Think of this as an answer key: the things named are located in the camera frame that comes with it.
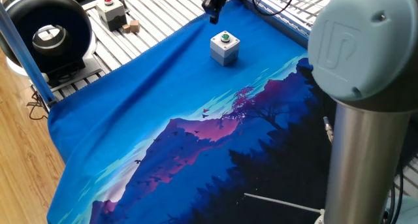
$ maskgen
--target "blue cloth fold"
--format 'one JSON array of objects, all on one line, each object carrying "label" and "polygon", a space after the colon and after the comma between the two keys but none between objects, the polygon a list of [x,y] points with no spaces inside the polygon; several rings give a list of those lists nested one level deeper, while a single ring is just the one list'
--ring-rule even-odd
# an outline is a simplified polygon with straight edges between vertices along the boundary
[{"label": "blue cloth fold", "polygon": [[[210,57],[210,39],[225,30],[241,41],[238,60],[230,67]],[[288,123],[307,113],[305,104],[300,103],[280,109],[291,114],[271,112],[277,114],[273,120],[254,119],[250,125],[237,125],[238,118],[226,116],[236,93],[246,88],[254,97],[277,85],[289,90],[283,97],[292,104],[313,98],[305,78],[295,74],[303,57],[303,47],[232,0],[223,8],[217,25],[201,16],[138,58],[63,99],[52,107],[48,118],[50,136],[66,163],[48,212],[49,223],[138,223],[142,219],[146,224],[158,224],[167,218],[166,211],[186,217],[198,187],[211,183],[213,177],[225,184],[229,181],[232,173],[227,170],[234,167],[229,155],[232,150],[258,152],[262,150],[260,141],[277,139],[273,130],[287,130]],[[287,76],[286,84],[277,82]],[[221,121],[222,117],[230,119]],[[203,131],[202,123],[213,128]],[[167,131],[174,126],[178,128]],[[233,135],[240,146],[228,139]],[[163,145],[163,136],[200,137],[189,143],[199,143],[202,148],[206,143],[206,147],[169,157],[183,150],[184,142],[153,150],[158,143]],[[165,152],[170,146],[176,147]],[[170,167],[167,174],[150,174],[144,181],[132,179],[179,158],[181,163]],[[213,159],[218,162],[208,164]],[[191,174],[199,175],[190,178]],[[143,189],[129,190],[130,184]],[[141,197],[130,200],[139,193]],[[176,203],[162,202],[166,193]],[[145,205],[139,200],[146,197],[155,205],[137,206]],[[137,210],[146,212],[149,219]]]}]

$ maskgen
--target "white cord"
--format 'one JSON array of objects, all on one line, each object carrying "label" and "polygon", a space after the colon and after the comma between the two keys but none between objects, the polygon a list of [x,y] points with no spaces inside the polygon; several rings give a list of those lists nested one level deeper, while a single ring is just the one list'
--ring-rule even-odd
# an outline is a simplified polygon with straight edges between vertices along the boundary
[{"label": "white cord", "polygon": [[317,213],[321,214],[321,211],[318,210],[318,209],[315,209],[315,208],[308,208],[308,207],[305,207],[305,206],[292,204],[292,203],[281,201],[281,200],[275,200],[275,199],[270,199],[270,198],[266,198],[266,197],[261,197],[261,196],[258,196],[258,195],[251,195],[251,194],[248,194],[248,193],[244,193],[244,195],[248,196],[248,197],[253,197],[253,198],[256,198],[256,199],[266,200],[266,201],[270,201],[270,202],[276,202],[278,204],[284,204],[284,205],[292,206],[292,207],[295,207],[295,208],[300,208],[300,209],[303,209],[303,210],[307,210],[307,211],[311,211],[311,212],[317,212]]}]

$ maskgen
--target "blue metal rod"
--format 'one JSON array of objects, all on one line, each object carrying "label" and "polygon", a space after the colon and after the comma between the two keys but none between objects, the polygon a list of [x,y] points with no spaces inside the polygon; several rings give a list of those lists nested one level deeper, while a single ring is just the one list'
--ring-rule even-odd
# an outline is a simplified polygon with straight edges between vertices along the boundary
[{"label": "blue metal rod", "polygon": [[33,84],[38,89],[40,96],[45,100],[46,104],[50,104],[55,99],[54,94],[52,94],[51,89],[42,77],[35,60],[29,53],[29,50],[20,37],[18,30],[15,28],[3,5],[0,6],[0,32],[3,34],[20,64],[22,64],[22,67],[25,69],[27,75],[31,78]]}]

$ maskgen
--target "wooden block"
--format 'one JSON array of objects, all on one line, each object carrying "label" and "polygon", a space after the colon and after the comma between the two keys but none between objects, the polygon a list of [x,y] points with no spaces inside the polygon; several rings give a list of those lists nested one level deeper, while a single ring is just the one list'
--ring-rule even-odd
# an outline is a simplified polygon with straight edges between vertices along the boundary
[{"label": "wooden block", "polygon": [[131,21],[131,31],[136,33],[139,32],[139,21],[138,20],[132,20]]},{"label": "wooden block", "polygon": [[131,32],[131,27],[128,24],[123,25],[122,28],[125,33]]}]

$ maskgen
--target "silver metal cylinder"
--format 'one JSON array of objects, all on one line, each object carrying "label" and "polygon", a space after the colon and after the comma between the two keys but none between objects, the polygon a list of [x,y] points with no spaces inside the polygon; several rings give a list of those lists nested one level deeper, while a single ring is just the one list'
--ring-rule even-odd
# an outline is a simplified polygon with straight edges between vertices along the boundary
[{"label": "silver metal cylinder", "polygon": [[338,104],[324,224],[379,224],[410,113]]}]

